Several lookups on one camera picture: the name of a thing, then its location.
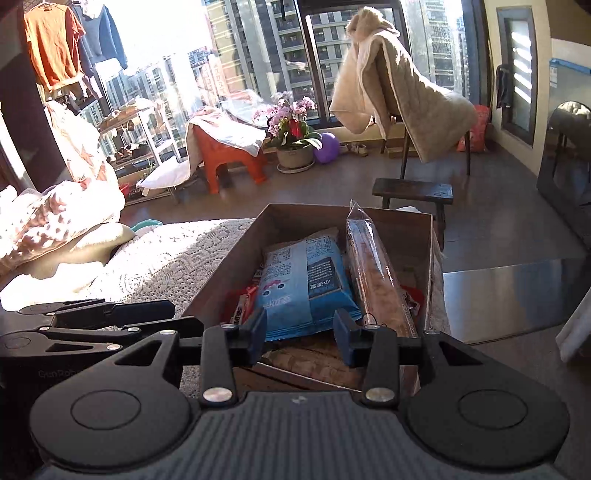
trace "window frame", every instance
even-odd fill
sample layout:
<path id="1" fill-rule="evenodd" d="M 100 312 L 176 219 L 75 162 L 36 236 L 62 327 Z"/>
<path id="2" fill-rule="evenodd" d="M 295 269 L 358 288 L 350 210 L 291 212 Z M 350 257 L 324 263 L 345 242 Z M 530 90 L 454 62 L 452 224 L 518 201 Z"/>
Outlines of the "window frame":
<path id="1" fill-rule="evenodd" d="M 501 128 L 507 130 L 512 135 L 523 140 L 528 145 L 534 145 L 535 137 L 535 120 L 537 116 L 538 107 L 538 45 L 535 38 L 535 24 L 534 14 L 531 8 L 528 7 L 503 7 L 496 9 L 497 18 L 499 21 L 499 33 L 501 35 L 501 62 L 503 64 L 512 65 L 512 54 L 510 52 L 510 45 L 508 38 L 509 21 L 525 21 L 530 32 L 530 53 L 531 53 L 531 103 L 530 103 L 530 121 L 528 129 L 520 127 L 513 123 L 513 110 L 511 108 L 503 108 L 501 114 Z"/>

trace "screw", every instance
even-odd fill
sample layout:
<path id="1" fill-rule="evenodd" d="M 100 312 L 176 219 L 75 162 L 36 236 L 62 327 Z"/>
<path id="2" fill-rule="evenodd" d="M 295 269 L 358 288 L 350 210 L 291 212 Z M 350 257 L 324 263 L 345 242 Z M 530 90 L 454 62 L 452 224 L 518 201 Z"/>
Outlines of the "screw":
<path id="1" fill-rule="evenodd" d="M 213 403 L 228 401 L 232 398 L 232 396 L 232 390 L 229 390 L 225 387 L 208 388 L 205 392 L 203 392 L 203 398 Z"/>
<path id="2" fill-rule="evenodd" d="M 374 387 L 365 392 L 365 398 L 367 398 L 369 401 L 380 403 L 391 401 L 395 398 L 395 396 L 396 395 L 394 395 L 392 390 L 385 387 Z"/>

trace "red flower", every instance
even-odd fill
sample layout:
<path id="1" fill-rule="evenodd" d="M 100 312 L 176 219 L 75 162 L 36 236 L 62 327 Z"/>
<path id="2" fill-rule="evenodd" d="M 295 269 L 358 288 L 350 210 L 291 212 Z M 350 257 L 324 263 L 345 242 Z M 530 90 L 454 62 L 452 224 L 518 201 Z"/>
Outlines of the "red flower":
<path id="1" fill-rule="evenodd" d="M 298 140 L 301 138 L 301 127 L 298 120 L 294 120 L 293 118 L 290 120 L 290 132 Z"/>

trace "plastic-wrapped bread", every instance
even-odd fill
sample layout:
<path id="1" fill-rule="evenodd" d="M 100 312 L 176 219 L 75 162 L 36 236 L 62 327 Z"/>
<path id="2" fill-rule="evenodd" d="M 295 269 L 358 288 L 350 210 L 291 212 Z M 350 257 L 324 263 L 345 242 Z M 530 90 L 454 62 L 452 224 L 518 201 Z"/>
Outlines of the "plastic-wrapped bread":
<path id="1" fill-rule="evenodd" d="M 379 238 L 372 219 L 351 203 L 347 217 L 347 256 L 363 324 L 377 323 L 396 331 L 401 337 L 417 337 L 402 288 Z M 416 367 L 401 367 L 401 392 L 412 395 L 418 390 Z"/>

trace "floor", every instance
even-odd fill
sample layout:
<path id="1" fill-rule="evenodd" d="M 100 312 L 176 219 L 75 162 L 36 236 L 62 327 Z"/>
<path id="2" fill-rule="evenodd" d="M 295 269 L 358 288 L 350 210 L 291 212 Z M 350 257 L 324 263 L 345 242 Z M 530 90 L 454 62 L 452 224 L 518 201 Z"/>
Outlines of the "floor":
<path id="1" fill-rule="evenodd" d="M 550 387 L 566 403 L 570 430 L 555 461 L 572 480 L 587 480 L 591 471 L 591 359 L 560 360 L 555 337 L 561 326 L 476 346 L 485 355 Z"/>
<path id="2" fill-rule="evenodd" d="M 371 195 L 374 180 L 397 178 L 400 160 L 377 152 L 365 158 L 348 154 L 293 175 L 270 164 L 265 167 L 268 181 L 260 185 L 245 168 L 229 172 L 219 195 L 208 194 L 200 179 L 180 192 L 179 205 L 171 197 L 150 200 L 125 208 L 121 221 L 134 225 L 148 218 L 173 223 L 254 217 L 268 203 L 348 205 L 355 199 L 361 206 L 380 207 L 381 199 Z M 406 178 L 453 185 L 454 205 L 446 206 L 445 272 L 584 256 L 579 240 L 538 194 L 534 175 L 500 147 L 474 154 L 469 178 L 464 154 L 456 153 L 429 164 L 411 158 Z M 393 200 L 391 207 L 409 203 Z M 435 213 L 432 204 L 414 205 Z"/>

